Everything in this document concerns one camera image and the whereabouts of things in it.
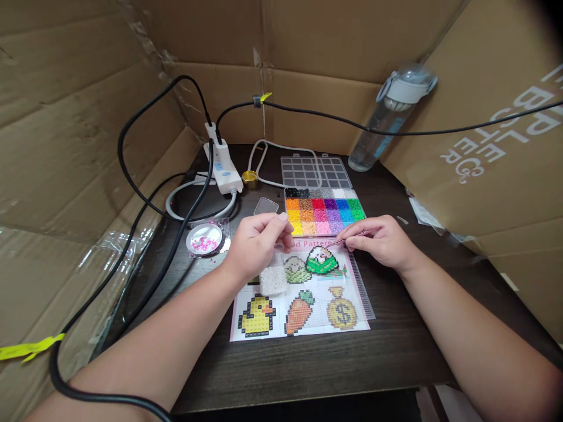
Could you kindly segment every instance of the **white bottle cap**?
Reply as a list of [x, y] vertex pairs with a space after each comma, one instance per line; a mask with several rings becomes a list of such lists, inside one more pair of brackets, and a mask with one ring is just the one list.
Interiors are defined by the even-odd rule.
[[389, 97], [400, 103], [416, 104], [432, 91], [437, 81], [438, 78], [424, 70], [422, 65], [411, 65], [411, 69], [391, 73], [377, 94], [377, 102]]

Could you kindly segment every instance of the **dark wooden table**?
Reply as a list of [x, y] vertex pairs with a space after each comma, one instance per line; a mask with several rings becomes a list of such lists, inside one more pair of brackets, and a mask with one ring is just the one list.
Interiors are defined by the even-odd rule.
[[[241, 172], [247, 167], [250, 148], [250, 145], [230, 147], [233, 162]], [[286, 150], [270, 148], [260, 175], [281, 183], [280, 157], [288, 155]], [[347, 157], [343, 156], [342, 161], [347, 166]], [[191, 170], [205, 171], [207, 167], [208, 161], [200, 151]], [[431, 227], [417, 224], [404, 187], [381, 164], [366, 173], [352, 171], [348, 166], [347, 170], [368, 217], [389, 214], [405, 219], [409, 224], [401, 225], [424, 253], [533, 347], [563, 368], [563, 353], [558, 345], [488, 260], [475, 256], [449, 234], [439, 236]], [[187, 214], [200, 190], [200, 186], [190, 186], [177, 196], [180, 215]], [[261, 196], [277, 202], [280, 210], [284, 210], [282, 190], [260, 183], [257, 190], [245, 190], [240, 195], [230, 222], [233, 232], [241, 218], [252, 215]], [[218, 210], [227, 201], [217, 188], [211, 186], [197, 214]], [[108, 338], [113, 337], [123, 315], [133, 310], [156, 277], [178, 228], [179, 223], [165, 221], [156, 231], [131, 287], [120, 303]], [[157, 309], [160, 303], [215, 268], [224, 255], [189, 260], [185, 242], [182, 242], [167, 276], [133, 326]], [[367, 253], [357, 251], [355, 257], [377, 316], [369, 323], [370, 331], [229, 343], [231, 306], [199, 358], [173, 412], [454, 382], [446, 361], [396, 272], [378, 264]]]

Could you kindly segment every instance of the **fingernail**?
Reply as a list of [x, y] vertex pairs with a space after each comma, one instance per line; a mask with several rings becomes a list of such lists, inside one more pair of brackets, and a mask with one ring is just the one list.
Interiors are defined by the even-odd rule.
[[289, 221], [289, 214], [288, 213], [281, 213], [277, 216], [282, 223], [287, 223]]

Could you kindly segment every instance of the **small round dish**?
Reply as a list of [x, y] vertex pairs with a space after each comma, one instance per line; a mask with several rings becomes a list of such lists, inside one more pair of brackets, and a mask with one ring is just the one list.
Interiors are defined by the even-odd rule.
[[205, 255], [217, 249], [223, 239], [223, 232], [215, 224], [200, 224], [189, 231], [186, 246], [191, 253]]

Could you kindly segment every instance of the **gold cap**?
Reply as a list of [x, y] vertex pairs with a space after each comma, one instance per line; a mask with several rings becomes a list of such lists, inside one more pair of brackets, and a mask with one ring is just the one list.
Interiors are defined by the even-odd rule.
[[242, 173], [242, 182], [250, 189], [254, 190], [258, 186], [258, 175], [252, 170]]

